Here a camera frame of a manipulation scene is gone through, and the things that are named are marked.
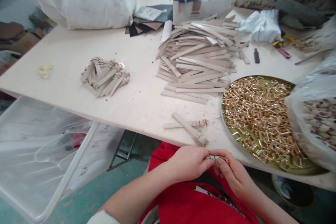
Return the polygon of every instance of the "pile of leather strips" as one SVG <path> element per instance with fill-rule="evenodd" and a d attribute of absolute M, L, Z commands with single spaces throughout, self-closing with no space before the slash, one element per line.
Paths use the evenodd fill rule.
<path fill-rule="evenodd" d="M 82 73 L 81 81 L 97 98 L 112 96 L 119 87 L 130 81 L 130 74 L 124 71 L 124 67 L 122 63 L 96 57 Z"/>
<path fill-rule="evenodd" d="M 249 41 L 240 42 L 234 16 L 183 22 L 170 32 L 164 27 L 157 58 L 160 65 L 156 77 L 169 82 L 161 95 L 206 104 L 209 96 L 224 92 L 231 83 L 229 75 L 237 72 L 231 61 L 235 54 L 249 64 L 243 53 Z"/>

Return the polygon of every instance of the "person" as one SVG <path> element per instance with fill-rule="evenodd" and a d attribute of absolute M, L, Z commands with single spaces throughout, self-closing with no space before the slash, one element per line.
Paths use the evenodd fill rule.
<path fill-rule="evenodd" d="M 209 155 L 228 159 L 206 159 Z M 161 143 L 149 172 L 122 187 L 88 224 L 297 222 L 253 182 L 227 150 Z"/>

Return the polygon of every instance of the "white paper roll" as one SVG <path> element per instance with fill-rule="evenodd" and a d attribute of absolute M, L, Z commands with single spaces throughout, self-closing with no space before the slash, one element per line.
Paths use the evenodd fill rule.
<path fill-rule="evenodd" d="M 163 27 L 161 43 L 165 42 L 169 38 L 172 27 L 173 27 L 173 21 L 167 20 Z"/>

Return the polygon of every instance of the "hand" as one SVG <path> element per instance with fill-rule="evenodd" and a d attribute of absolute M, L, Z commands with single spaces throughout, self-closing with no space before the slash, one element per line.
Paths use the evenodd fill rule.
<path fill-rule="evenodd" d="M 213 150 L 210 155 L 222 156 L 229 160 L 229 163 L 223 159 L 217 159 L 217 164 L 226 178 L 231 190 L 241 201 L 247 202 L 253 198 L 260 190 L 253 182 L 244 166 L 239 163 L 227 150 Z"/>
<path fill-rule="evenodd" d="M 194 180 L 215 164 L 210 159 L 204 159 L 207 156 L 209 151 L 206 148 L 184 146 L 163 163 L 162 168 L 172 184 Z"/>

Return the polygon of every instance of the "small brown item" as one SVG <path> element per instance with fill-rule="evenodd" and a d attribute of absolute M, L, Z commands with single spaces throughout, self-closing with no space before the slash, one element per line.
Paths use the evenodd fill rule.
<path fill-rule="evenodd" d="M 256 48 L 254 49 L 254 62 L 257 64 L 260 63 L 259 52 Z"/>

